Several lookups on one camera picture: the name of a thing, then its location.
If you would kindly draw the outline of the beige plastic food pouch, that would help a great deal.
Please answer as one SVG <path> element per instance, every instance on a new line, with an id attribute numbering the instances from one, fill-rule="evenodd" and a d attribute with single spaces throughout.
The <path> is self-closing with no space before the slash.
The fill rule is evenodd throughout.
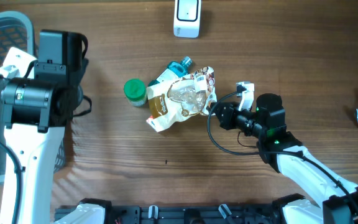
<path id="1" fill-rule="evenodd" d="M 192 116 L 209 115 L 211 104 L 217 102 L 214 85 L 214 69 L 207 66 L 147 87 L 151 116 L 146 122 L 156 132 L 161 132 Z"/>

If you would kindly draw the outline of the blue mouthwash bottle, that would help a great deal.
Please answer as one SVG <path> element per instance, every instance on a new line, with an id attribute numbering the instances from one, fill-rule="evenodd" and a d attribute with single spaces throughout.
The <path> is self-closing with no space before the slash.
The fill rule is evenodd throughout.
<path id="1" fill-rule="evenodd" d="M 167 68 L 156 79 L 152 80 L 148 86 L 183 77 L 188 74 L 192 64 L 193 61 L 189 56 L 185 56 L 180 62 L 171 61 Z"/>

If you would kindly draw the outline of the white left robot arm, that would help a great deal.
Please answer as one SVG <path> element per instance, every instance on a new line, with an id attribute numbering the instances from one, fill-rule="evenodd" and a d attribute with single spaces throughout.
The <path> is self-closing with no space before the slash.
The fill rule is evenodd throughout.
<path id="1" fill-rule="evenodd" d="M 53 175 L 67 124 L 85 96 L 88 39 L 43 30 L 38 56 L 9 49 L 0 75 L 6 163 L 0 223 L 48 223 Z"/>

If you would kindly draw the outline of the green lid jar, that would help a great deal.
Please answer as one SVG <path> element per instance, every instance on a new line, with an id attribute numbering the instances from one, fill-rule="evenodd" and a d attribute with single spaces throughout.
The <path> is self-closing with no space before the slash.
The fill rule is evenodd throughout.
<path id="1" fill-rule="evenodd" d="M 128 80 L 124 85 L 124 94 L 132 106 L 141 107 L 147 101 L 147 91 L 144 82 L 134 78 Z"/>

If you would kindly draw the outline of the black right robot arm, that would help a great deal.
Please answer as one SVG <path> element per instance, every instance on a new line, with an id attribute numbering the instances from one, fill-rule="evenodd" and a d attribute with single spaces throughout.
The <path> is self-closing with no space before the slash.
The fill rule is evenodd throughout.
<path id="1" fill-rule="evenodd" d="M 209 113 L 216 115 L 222 128 L 257 138 L 256 154 L 311 197 L 308 201 L 293 194 L 274 201 L 276 222 L 358 223 L 358 185 L 331 171 L 287 131 L 279 95 L 260 95 L 256 106 L 255 111 L 242 110 L 239 103 L 221 98 L 211 104 Z"/>

